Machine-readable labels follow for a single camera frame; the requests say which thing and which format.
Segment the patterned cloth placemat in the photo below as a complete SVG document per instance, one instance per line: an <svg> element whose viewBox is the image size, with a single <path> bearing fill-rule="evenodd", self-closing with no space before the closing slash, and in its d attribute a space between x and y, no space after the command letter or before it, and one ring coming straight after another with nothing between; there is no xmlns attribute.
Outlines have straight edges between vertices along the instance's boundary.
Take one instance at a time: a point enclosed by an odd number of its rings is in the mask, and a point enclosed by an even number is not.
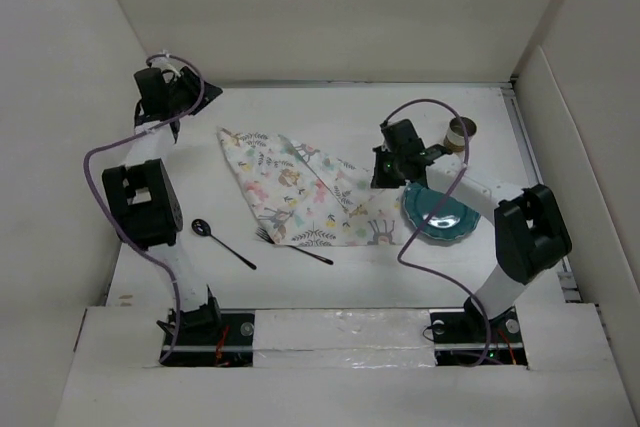
<svg viewBox="0 0 640 427"><path fill-rule="evenodd" d="M280 134L217 131L254 217L278 245L356 247L405 240L399 190L372 174Z"/></svg>

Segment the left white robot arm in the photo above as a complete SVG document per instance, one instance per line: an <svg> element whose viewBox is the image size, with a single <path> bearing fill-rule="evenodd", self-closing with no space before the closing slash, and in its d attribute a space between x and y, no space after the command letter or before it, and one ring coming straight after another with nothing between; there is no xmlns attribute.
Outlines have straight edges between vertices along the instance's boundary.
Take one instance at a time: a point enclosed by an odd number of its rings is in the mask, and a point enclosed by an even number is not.
<svg viewBox="0 0 640 427"><path fill-rule="evenodd" d="M110 214L144 258L165 272L176 306L159 326L189 331L201 343L222 334L217 300L197 279L180 239L184 218L165 167L176 145L181 118L195 116L222 90L204 81L193 66L176 68L159 55L134 74L140 99L134 110L134 135L124 161L103 171L101 180Z"/></svg>

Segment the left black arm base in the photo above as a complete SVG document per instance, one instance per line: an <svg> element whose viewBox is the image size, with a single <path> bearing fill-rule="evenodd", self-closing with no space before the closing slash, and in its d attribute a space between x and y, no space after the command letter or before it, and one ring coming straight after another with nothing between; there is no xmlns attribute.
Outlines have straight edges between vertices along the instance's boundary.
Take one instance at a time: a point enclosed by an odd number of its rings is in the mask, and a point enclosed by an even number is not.
<svg viewBox="0 0 640 427"><path fill-rule="evenodd" d="M221 309L208 291L207 302L199 308L180 312L177 340L176 313L158 320L163 332L159 363L165 367L245 368L253 366L256 312Z"/></svg>

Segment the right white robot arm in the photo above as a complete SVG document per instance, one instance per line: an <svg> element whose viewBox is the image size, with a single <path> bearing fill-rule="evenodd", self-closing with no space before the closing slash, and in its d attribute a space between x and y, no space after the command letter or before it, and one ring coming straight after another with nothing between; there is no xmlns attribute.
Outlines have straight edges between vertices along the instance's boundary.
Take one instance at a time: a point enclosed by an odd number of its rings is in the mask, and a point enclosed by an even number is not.
<svg viewBox="0 0 640 427"><path fill-rule="evenodd" d="M515 304L542 272L555 267L572 250L572 241L551 189L543 184L521 187L485 175L451 149L427 147L411 121L383 122L384 139L376 155L371 186L409 190L419 184L441 195L420 216L416 231L436 227L441 211L453 199L487 219L494 227L496 266L464 303L462 328L483 341L499 326L498 317Z"/></svg>

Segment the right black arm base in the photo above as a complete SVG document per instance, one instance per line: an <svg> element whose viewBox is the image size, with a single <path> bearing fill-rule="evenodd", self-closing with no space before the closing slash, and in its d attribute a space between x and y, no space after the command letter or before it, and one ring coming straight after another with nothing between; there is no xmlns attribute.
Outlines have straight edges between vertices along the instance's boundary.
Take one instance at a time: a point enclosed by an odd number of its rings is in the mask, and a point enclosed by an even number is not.
<svg viewBox="0 0 640 427"><path fill-rule="evenodd" d="M514 306L488 322L471 299L462 307L428 310L422 336L434 346L437 366L527 366L519 317Z"/></svg>

